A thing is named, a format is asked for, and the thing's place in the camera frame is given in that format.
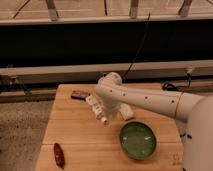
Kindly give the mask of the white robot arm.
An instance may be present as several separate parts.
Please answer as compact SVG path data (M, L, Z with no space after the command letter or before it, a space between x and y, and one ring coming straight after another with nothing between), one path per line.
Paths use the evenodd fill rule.
M115 72L100 78L95 92L107 108L126 103L185 122L182 171L213 171L213 95L125 87Z

